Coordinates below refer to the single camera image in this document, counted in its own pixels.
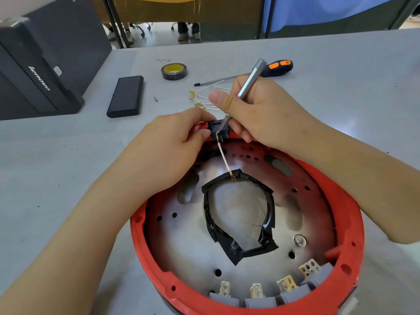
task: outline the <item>right hand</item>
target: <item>right hand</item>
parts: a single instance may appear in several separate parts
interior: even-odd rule
[[[229,126],[246,142],[255,139],[297,156],[322,123],[273,80],[258,78],[244,99],[247,104],[237,97],[247,78],[239,76],[230,94],[212,91],[209,100],[232,116]]]

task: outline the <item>electrical tape roll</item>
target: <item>electrical tape roll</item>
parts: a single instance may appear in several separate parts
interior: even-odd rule
[[[162,77],[168,81],[183,79],[187,74],[186,66],[181,63],[167,64],[160,71],[162,72]]]

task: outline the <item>hand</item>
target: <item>hand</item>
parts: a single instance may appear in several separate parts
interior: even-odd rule
[[[245,101],[239,99],[237,95],[247,77],[239,76],[230,94],[212,91],[209,100],[232,116],[229,126],[246,142],[257,140],[291,155],[296,154],[298,145],[305,143],[314,126],[322,123],[269,79],[257,79]]]
[[[141,191],[146,199],[173,186],[194,164],[211,134],[202,129],[188,138],[189,131],[198,121],[214,120],[212,114],[197,107],[156,117],[110,166],[112,176],[121,180],[124,189]]]

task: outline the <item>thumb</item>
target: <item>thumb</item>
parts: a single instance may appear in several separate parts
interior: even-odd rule
[[[192,149],[192,152],[194,152],[195,155],[197,155],[204,141],[207,138],[209,138],[210,135],[211,135],[211,131],[209,129],[200,129],[188,139],[186,144],[188,145],[190,149]]]
[[[229,116],[232,116],[240,123],[245,118],[245,114],[249,105],[241,100],[238,96],[234,96],[223,91],[212,91],[209,94],[209,100],[213,105],[219,107]]]

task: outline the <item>red ring housing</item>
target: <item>red ring housing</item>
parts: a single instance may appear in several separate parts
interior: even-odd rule
[[[193,131],[207,128],[195,126]],[[241,139],[232,132],[229,138]],[[131,217],[134,248],[144,271],[159,293],[177,310],[188,315],[333,315],[357,285],[362,264],[365,235],[362,215],[357,202],[339,185],[309,164],[292,158],[317,182],[326,196],[336,225],[337,246],[325,253],[328,260],[336,260],[327,279],[310,294],[287,305],[265,309],[232,307],[194,291],[171,272],[163,272],[155,262],[144,237],[143,226],[147,201]]]

